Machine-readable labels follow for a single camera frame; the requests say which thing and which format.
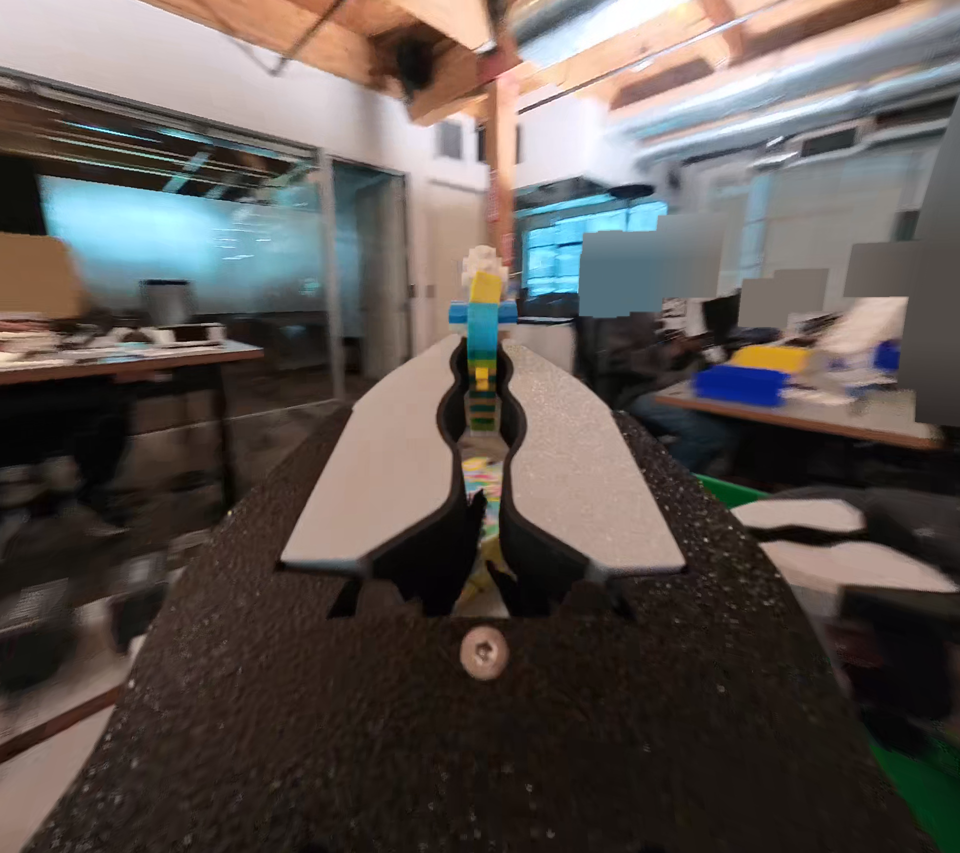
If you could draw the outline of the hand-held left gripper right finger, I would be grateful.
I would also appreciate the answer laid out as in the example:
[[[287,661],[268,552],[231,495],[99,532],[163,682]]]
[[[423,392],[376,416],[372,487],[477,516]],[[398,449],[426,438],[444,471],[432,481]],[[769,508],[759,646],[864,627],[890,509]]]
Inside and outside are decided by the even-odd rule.
[[[507,342],[501,381],[515,434],[503,468],[508,523],[588,578],[671,575],[687,561],[611,409],[572,374]]]

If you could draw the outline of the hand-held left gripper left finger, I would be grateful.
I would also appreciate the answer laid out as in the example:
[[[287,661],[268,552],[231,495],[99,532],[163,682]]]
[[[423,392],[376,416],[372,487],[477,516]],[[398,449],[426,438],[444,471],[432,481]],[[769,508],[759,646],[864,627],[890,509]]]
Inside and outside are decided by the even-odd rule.
[[[282,567],[368,576],[378,553],[441,508],[454,452],[438,418],[455,387],[449,335],[356,402],[280,554]]]

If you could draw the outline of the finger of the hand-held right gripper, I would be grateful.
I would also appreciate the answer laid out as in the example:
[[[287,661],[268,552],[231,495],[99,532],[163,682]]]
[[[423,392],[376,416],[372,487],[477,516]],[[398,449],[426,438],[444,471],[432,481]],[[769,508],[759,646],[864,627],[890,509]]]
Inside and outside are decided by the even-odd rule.
[[[756,535],[863,535],[864,513],[843,499],[758,499],[735,507],[732,516]]]
[[[786,541],[760,547],[791,586],[835,596],[847,587],[957,593],[958,585],[930,564],[892,547],[866,542],[810,546]]]

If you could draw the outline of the striped brick fish model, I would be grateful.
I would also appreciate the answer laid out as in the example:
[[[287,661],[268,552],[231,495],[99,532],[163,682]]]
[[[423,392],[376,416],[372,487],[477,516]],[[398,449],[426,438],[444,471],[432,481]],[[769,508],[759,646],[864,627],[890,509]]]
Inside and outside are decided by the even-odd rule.
[[[509,278],[503,287],[499,305],[469,302],[469,286],[462,286],[465,297],[454,300],[448,309],[448,324],[465,339],[466,426],[471,435],[491,435],[498,429],[498,349],[500,334],[517,324],[519,311],[511,296]]]

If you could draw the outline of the grey office table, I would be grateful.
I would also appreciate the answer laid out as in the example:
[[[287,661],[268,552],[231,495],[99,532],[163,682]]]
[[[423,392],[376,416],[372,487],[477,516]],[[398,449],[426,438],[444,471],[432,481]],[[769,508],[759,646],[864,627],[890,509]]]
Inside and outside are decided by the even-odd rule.
[[[819,403],[809,396],[789,396],[777,406],[705,399],[693,386],[678,383],[655,394],[662,406],[738,422],[876,444],[922,454],[954,451],[942,427],[917,422],[910,390],[872,389],[843,403]]]

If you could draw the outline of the blue storage bin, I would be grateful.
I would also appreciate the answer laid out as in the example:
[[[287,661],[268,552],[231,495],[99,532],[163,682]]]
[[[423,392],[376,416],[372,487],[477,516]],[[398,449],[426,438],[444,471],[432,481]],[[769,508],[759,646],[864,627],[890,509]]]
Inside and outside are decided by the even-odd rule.
[[[702,400],[774,408],[785,402],[789,382],[786,372],[724,363],[697,372],[691,390]]]

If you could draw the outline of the yellow storage bin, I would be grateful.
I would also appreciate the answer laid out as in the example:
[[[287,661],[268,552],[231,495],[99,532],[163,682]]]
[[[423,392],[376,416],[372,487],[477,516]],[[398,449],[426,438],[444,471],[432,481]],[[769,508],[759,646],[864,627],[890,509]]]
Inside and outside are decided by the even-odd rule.
[[[787,376],[803,373],[810,365],[813,350],[782,344],[750,344],[730,357],[731,367],[774,371]]]

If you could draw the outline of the glass office door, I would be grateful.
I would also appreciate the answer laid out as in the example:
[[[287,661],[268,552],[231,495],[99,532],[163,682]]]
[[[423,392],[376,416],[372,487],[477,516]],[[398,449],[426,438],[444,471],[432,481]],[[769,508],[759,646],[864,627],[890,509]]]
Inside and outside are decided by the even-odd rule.
[[[406,177],[342,159],[331,175],[345,374],[367,388],[412,356]]]

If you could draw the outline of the white door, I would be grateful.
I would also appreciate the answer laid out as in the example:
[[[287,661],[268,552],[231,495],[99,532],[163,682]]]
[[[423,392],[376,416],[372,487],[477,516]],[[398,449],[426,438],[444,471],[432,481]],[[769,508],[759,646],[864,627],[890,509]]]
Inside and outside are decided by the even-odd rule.
[[[466,295],[462,261],[487,241],[486,194],[440,180],[426,187],[427,276],[425,285],[426,343],[449,333],[449,308]]]

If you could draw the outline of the black framed board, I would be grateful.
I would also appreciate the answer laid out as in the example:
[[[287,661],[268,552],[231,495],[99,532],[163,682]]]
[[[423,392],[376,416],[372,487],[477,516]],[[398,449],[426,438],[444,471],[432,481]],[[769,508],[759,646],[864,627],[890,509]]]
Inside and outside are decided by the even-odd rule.
[[[186,280],[147,279],[139,283],[143,315],[150,327],[175,327],[195,319],[192,283]]]

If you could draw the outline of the brown wooden table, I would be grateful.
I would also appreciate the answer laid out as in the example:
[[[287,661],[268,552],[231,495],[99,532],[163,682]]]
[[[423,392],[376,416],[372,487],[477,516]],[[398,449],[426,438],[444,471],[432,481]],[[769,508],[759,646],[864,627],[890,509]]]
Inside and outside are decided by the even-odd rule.
[[[235,363],[257,362],[264,350],[239,341],[226,340],[200,346],[152,348],[119,355],[95,354],[91,358],[65,361],[65,353],[42,362],[17,361],[2,364],[1,385],[11,388],[24,384],[47,384],[80,379],[113,379],[119,384],[148,382],[162,372],[192,367],[211,368],[201,386],[212,394],[212,415],[219,441],[222,510],[230,512],[237,501],[234,451],[227,421],[227,395],[223,367]]]

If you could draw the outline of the light wooden panel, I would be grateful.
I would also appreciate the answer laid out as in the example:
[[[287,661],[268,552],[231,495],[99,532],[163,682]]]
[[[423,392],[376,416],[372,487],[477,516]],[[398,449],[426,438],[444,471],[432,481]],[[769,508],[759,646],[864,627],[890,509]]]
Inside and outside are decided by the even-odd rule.
[[[2,318],[73,320],[87,305],[84,283],[63,240],[1,234]]]

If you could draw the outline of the round black speaker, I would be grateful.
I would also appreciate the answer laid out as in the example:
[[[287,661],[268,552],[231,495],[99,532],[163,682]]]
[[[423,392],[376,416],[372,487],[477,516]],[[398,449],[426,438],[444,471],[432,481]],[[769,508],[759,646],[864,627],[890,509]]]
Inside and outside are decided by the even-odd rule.
[[[412,99],[432,84],[435,57],[431,43],[414,36],[401,37],[393,50],[393,63],[395,76],[407,99]]]

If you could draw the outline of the wooden post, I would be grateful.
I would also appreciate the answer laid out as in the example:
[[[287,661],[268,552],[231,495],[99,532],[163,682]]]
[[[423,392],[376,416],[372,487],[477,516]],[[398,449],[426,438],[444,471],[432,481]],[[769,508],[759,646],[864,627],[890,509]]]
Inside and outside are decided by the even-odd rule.
[[[501,73],[486,86],[484,122],[488,167],[486,234],[503,266],[511,271],[515,253],[514,189],[518,159],[520,80]]]

